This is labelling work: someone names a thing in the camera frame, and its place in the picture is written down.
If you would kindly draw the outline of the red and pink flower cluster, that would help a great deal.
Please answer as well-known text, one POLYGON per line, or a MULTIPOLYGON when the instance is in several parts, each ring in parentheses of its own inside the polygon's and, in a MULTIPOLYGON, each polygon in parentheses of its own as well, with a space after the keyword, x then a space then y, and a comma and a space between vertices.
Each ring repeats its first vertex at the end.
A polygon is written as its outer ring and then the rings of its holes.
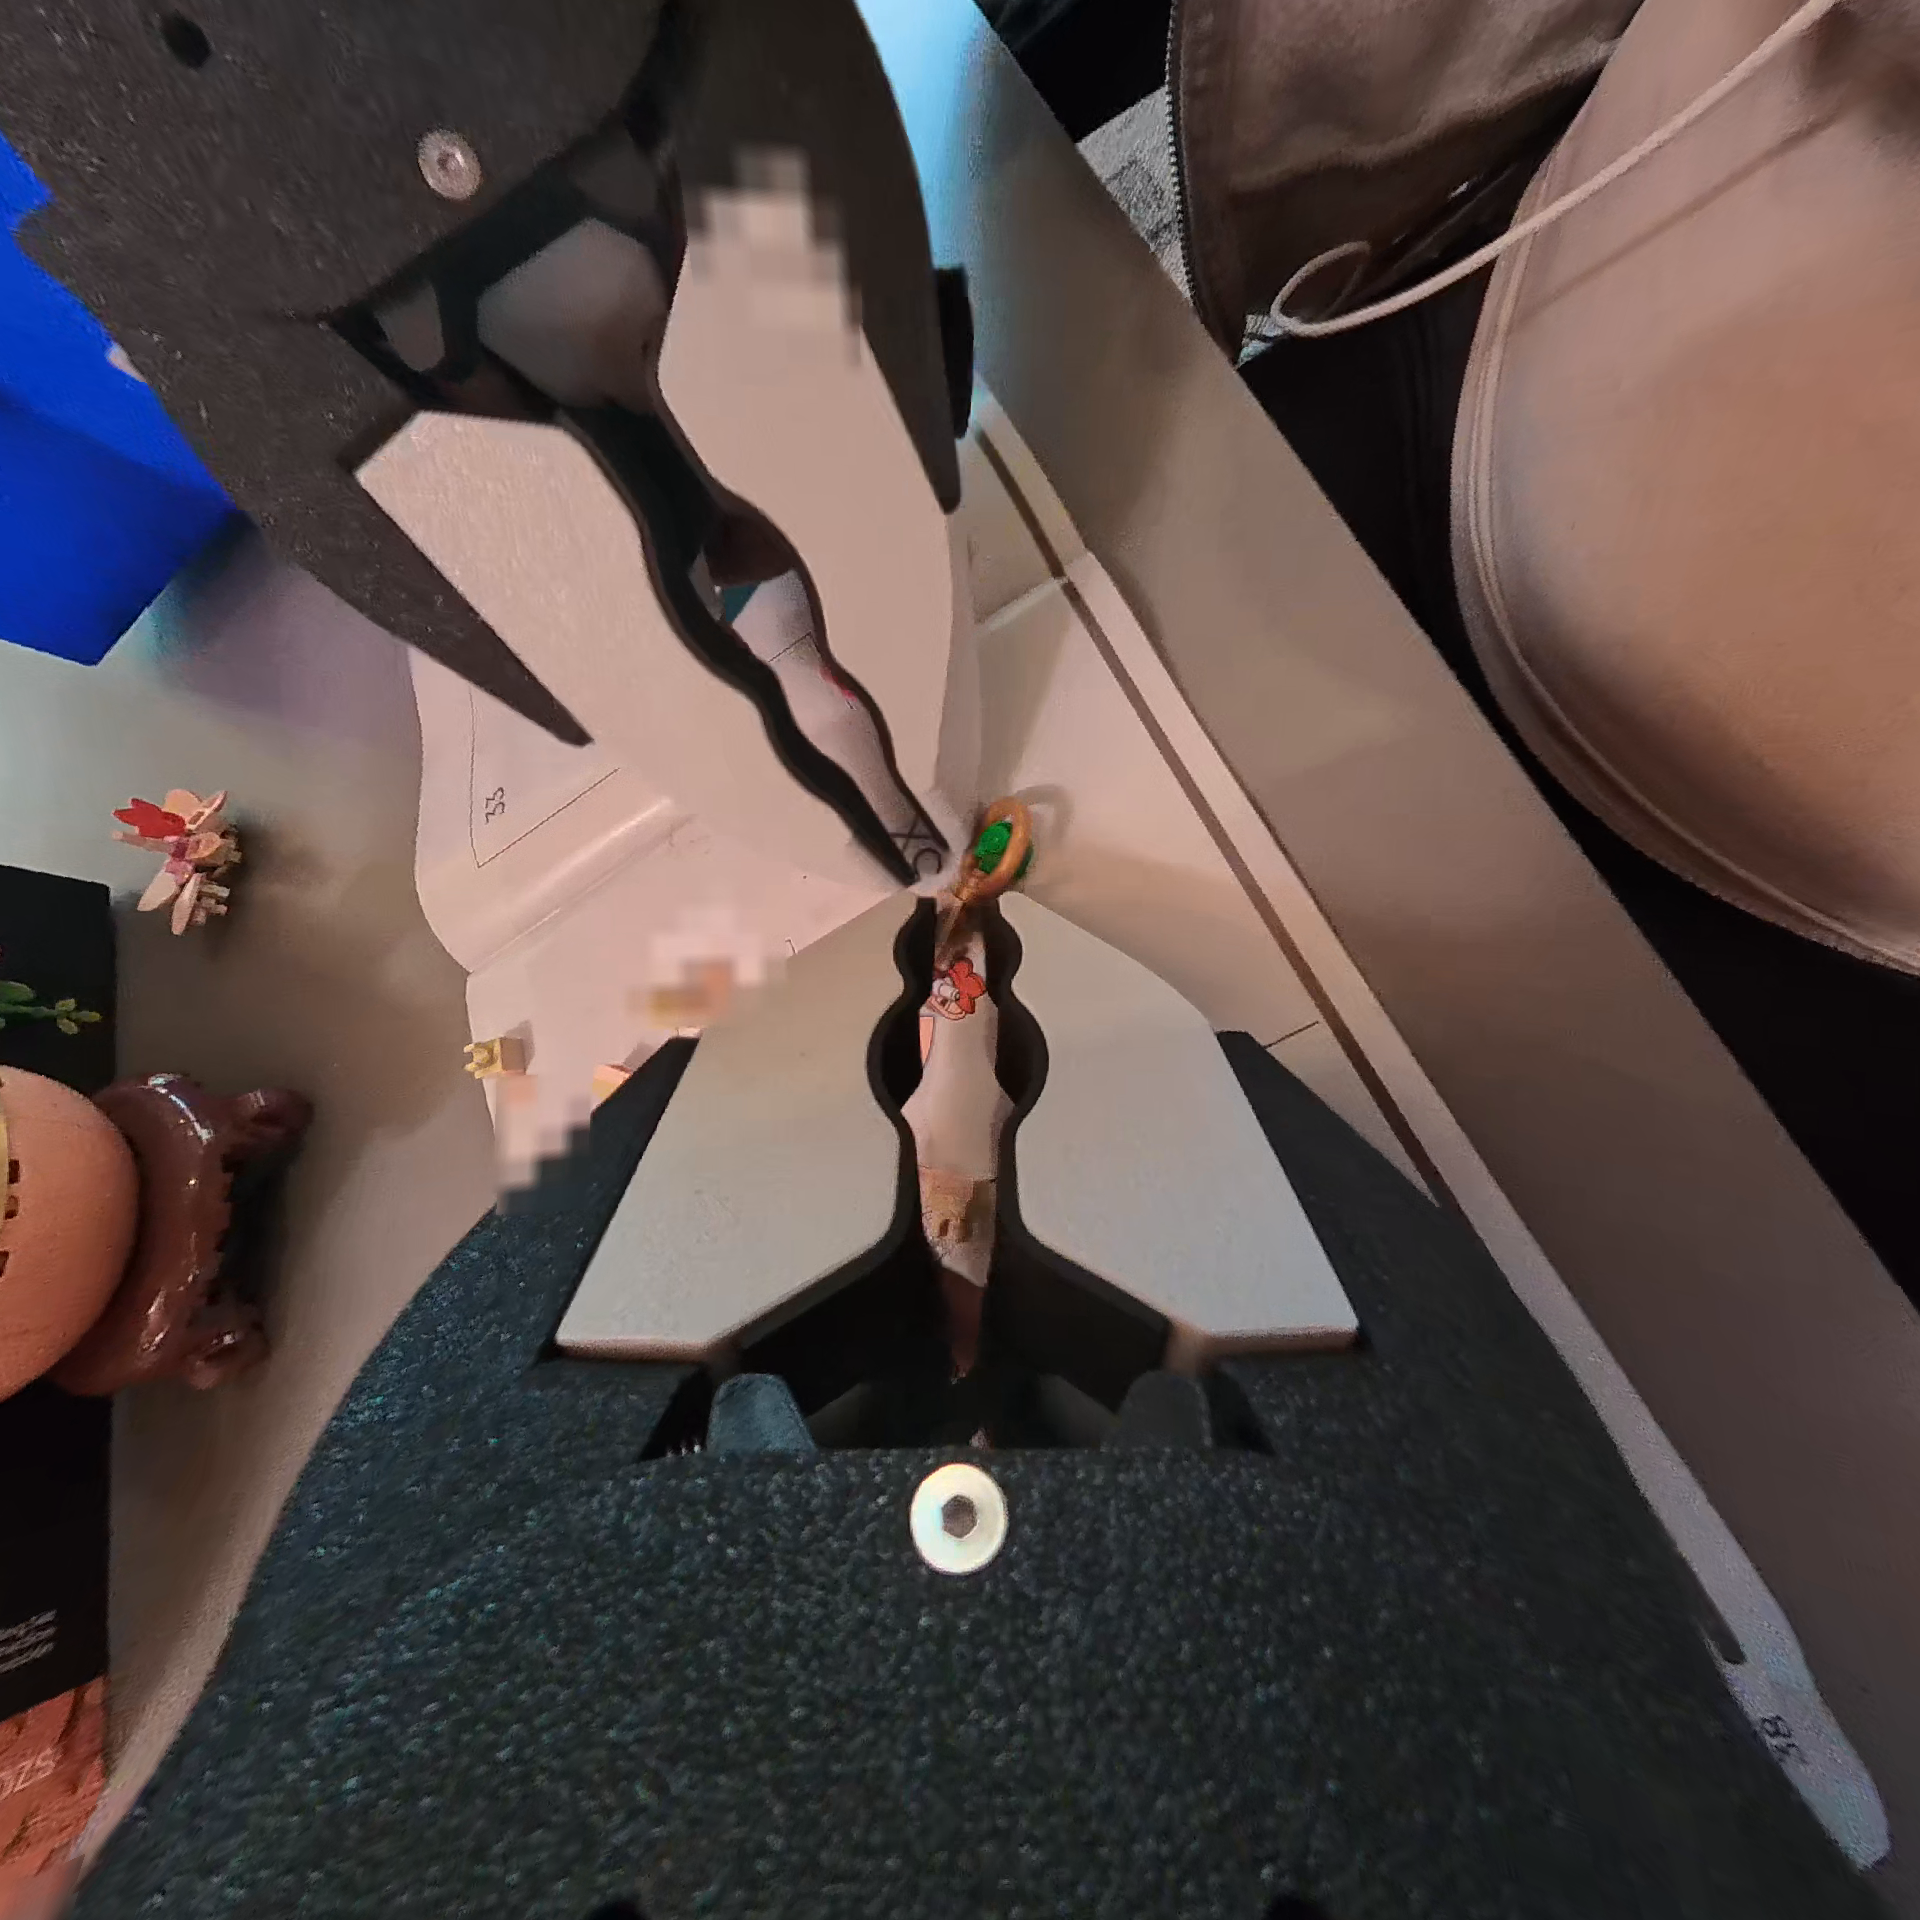
POLYGON ((134 910, 163 913, 176 936, 229 913, 245 849, 225 801, 221 788, 201 795, 177 787, 157 801, 134 797, 111 814, 111 838, 160 861, 134 910))

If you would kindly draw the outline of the blue storage box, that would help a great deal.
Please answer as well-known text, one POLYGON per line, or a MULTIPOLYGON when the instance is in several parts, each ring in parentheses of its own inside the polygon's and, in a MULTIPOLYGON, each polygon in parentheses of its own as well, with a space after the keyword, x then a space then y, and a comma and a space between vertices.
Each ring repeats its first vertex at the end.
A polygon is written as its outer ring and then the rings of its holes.
POLYGON ((21 246, 3 149, 3 639, 97 664, 239 515, 104 326, 21 246))

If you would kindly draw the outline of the white instruction booklet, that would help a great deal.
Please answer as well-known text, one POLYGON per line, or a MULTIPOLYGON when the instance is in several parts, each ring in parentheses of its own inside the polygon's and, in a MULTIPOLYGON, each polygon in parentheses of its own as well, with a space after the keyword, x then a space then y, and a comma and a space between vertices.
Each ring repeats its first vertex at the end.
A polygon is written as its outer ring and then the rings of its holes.
MULTIPOLYGON (((984 391, 957 445, 983 772, 1032 823, 1015 888, 1159 974, 1215 1032, 1241 1029, 1429 1190, 1461 1204, 1612 1432, 1731 1631, 1717 1654, 1819 1824, 1887 1859, 1881 1795, 1821 1699, 1785 1609, 1639 1390, 1500 1193, 1310 902, 1271 830, 984 391)), ((415 656, 415 880, 469 974, 470 1037, 523 1035, 487 1079, 509 1193, 585 1139, 592 1109, 667 1040, 692 1040, 889 887, 819 878, 725 836, 598 744, 569 744, 415 656)))

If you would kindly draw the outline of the black orchid print box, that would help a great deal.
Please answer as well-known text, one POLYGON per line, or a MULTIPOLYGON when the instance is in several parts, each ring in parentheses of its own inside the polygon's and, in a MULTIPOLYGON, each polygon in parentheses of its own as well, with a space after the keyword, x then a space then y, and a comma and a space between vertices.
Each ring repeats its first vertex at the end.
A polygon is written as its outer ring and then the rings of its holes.
MULTIPOLYGON (((115 1076, 111 904, 3 869, 3 1061, 86 1105, 115 1076)), ((40 1375, 3 1405, 5 1916, 59 1916, 104 1785, 111 1413, 40 1375)))

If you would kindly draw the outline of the white jacket drawstring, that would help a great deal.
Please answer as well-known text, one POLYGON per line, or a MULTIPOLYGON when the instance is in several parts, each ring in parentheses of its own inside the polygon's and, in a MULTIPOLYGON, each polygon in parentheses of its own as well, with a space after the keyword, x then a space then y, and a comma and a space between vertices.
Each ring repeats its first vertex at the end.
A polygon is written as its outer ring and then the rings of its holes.
POLYGON ((1259 318, 1245 321, 1244 340, 1259 340, 1261 345, 1331 340, 1407 312, 1419 304, 1454 291, 1459 284, 1472 280, 1481 271, 1492 269, 1497 261, 1523 251, 1536 235, 1547 232, 1568 214, 1590 205, 1600 193, 1629 179, 1657 153, 1664 153, 1685 132, 1700 126, 1711 111, 1727 105, 1742 86, 1767 71, 1769 64, 1781 60, 1796 41, 1809 36, 1813 30, 1837 9, 1837 1, 1798 4, 1740 62, 1724 71, 1711 84, 1700 88, 1699 96, 1694 96, 1681 109, 1672 111, 1657 127, 1645 132, 1632 149, 1620 150, 1595 174, 1581 179, 1574 187, 1536 205, 1527 217, 1511 222, 1497 235, 1484 239, 1467 254, 1452 257, 1452 263, 1440 269, 1416 271, 1413 278, 1391 278, 1389 292, 1358 301, 1358 292, 1375 278, 1371 267, 1375 245, 1366 237, 1350 237, 1320 249, 1279 284, 1259 318), (1335 301, 1337 311, 1302 316, 1292 305, 1294 297, 1302 288, 1341 265, 1350 265, 1350 273, 1340 284, 1335 301))

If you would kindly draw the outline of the glossy brown pot base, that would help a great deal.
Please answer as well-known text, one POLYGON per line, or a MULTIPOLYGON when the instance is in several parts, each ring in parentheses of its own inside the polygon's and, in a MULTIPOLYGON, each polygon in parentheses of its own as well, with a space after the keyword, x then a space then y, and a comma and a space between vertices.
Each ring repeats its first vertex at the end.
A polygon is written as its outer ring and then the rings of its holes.
POLYGON ((132 1251, 108 1307, 53 1369, 78 1398, 176 1380, 211 1390, 270 1356, 260 1275, 305 1094, 217 1094, 181 1072, 110 1085, 97 1109, 132 1149, 132 1251))

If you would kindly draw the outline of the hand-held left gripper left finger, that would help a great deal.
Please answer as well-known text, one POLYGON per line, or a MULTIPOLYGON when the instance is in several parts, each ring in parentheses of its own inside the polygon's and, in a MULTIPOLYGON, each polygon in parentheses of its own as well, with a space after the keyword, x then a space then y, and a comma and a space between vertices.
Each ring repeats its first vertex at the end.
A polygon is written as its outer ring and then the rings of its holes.
POLYGON ((902 1136, 873 1047, 919 919, 915 896, 873 904, 699 1035, 559 1319, 561 1352, 715 1357, 879 1248, 902 1136))

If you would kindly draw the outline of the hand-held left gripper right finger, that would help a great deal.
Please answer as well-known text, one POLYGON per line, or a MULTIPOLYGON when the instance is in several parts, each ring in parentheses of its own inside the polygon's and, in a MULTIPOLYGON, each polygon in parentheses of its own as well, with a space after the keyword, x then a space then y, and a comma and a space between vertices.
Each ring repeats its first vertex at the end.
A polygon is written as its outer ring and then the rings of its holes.
POLYGON ((1000 1132, 1007 1231, 1173 1337, 1355 1337, 1358 1313, 1211 1021, 1129 952, 1024 896, 1000 1035, 1038 1085, 1000 1132))

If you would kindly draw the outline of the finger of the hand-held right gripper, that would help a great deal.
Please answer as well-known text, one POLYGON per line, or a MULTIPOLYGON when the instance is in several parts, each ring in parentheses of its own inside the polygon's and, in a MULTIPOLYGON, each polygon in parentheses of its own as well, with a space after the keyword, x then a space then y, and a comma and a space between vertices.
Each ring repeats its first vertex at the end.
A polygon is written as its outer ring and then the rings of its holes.
POLYGON ((944 884, 968 838, 977 671, 957 440, 973 391, 965 280, 929 285, 929 451, 839 280, 686 280, 663 334, 663 412, 713 494, 708 566, 793 579, 829 679, 855 710, 839 742, 783 705, 814 772, 862 801, 897 884, 944 884))
POLYGON ((727 627, 702 657, 670 614, 640 521, 559 423, 415 414, 358 470, 491 632, 620 769, 707 828, 805 872, 912 888, 846 769, 793 728, 772 670, 727 627))

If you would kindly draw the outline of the pink vase with gold band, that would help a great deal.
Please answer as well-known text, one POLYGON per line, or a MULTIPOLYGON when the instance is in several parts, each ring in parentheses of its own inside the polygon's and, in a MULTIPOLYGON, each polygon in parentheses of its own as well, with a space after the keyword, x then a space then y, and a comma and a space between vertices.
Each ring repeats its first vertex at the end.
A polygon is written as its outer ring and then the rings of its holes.
POLYGON ((108 1112, 36 1072, 3 1072, 3 1397, 103 1319, 137 1235, 137 1165, 108 1112))

